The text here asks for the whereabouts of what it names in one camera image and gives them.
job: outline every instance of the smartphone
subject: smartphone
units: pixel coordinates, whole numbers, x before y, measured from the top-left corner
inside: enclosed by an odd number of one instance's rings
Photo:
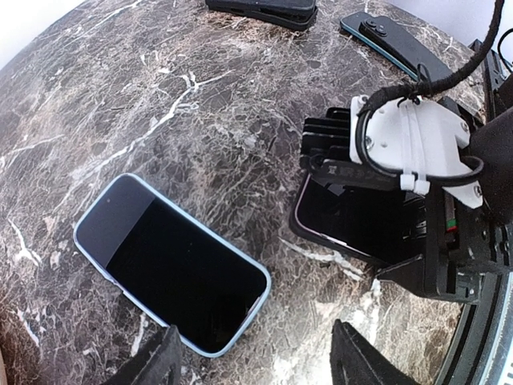
[[[264,266],[136,175],[103,190],[74,238],[107,280],[205,357],[228,351],[269,295]]]
[[[401,190],[342,186],[305,176],[291,230],[377,267],[425,253],[424,200]]]

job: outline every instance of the white background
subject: white background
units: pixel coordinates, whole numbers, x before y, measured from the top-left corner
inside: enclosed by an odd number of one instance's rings
[[[388,0],[468,45],[481,40],[491,20],[494,0]],[[0,68],[53,22],[82,0],[0,0]],[[506,0],[501,31],[513,27],[513,0]],[[503,53],[513,60],[513,34]]]

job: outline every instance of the white plastic bracket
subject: white plastic bracket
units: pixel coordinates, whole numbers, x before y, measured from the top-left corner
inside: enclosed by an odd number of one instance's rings
[[[357,114],[365,96],[351,100],[351,141],[349,155],[361,164],[354,133]],[[406,100],[393,100],[369,121],[366,136],[372,143],[369,156],[383,167],[402,170],[401,188],[426,195],[430,189],[427,175],[457,176],[471,169],[459,159],[458,148],[470,143],[470,133],[463,119],[438,103],[423,100],[419,105]],[[483,205],[478,182],[444,188],[449,194],[473,209]]]

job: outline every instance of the thin black wire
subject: thin black wire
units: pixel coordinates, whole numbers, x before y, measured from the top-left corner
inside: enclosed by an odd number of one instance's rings
[[[499,33],[499,25],[501,20],[501,13],[504,7],[504,0],[495,0],[495,8],[492,16],[490,28],[487,36],[480,49],[471,57],[471,59],[459,70],[447,76],[446,78],[431,82],[429,79],[429,71],[427,72],[427,81],[420,80],[416,84],[400,84],[391,87],[384,87],[374,92],[367,100],[364,107],[358,113],[358,122],[355,132],[355,144],[357,154],[362,160],[362,163],[370,166],[374,171],[379,172],[383,176],[398,177],[402,170],[392,170],[382,167],[380,164],[374,162],[369,157],[369,153],[366,148],[366,131],[369,124],[370,118],[373,114],[386,103],[391,100],[407,98],[412,100],[414,103],[418,103],[418,97],[420,95],[436,95],[440,92],[447,91],[463,80],[475,71],[475,69],[481,64],[486,58],[490,51],[497,34]],[[426,66],[419,65],[417,72],[420,75],[421,69],[427,70]],[[477,181],[484,169],[484,162],[476,156],[465,156],[462,157],[462,161],[469,167],[474,166],[471,172],[462,174],[460,176],[427,176],[428,181],[432,181],[437,184],[441,184],[447,187],[462,186]]]
[[[513,74],[513,69],[511,68],[511,64],[507,62],[507,60],[503,56],[503,52],[501,51],[501,46],[503,45],[504,39],[509,35],[513,33],[513,28],[510,28],[506,32],[503,33],[501,36],[499,43],[497,44],[497,53],[499,54],[500,59],[503,61],[504,66],[506,69],[510,72],[510,74]]]

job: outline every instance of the brown marble countertop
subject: brown marble countertop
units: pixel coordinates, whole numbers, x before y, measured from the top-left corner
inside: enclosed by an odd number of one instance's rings
[[[262,262],[269,300],[220,359],[184,349],[183,384],[331,383],[330,331],[350,321],[420,383],[436,376],[459,306],[295,237],[302,122],[406,79],[339,32],[386,14],[455,69],[469,50],[384,2],[319,0],[293,33],[201,0],[88,0],[0,72],[0,347],[12,384],[97,384],[157,325],[73,245],[75,222],[121,172],[143,177]],[[478,79],[453,96],[483,105]]]

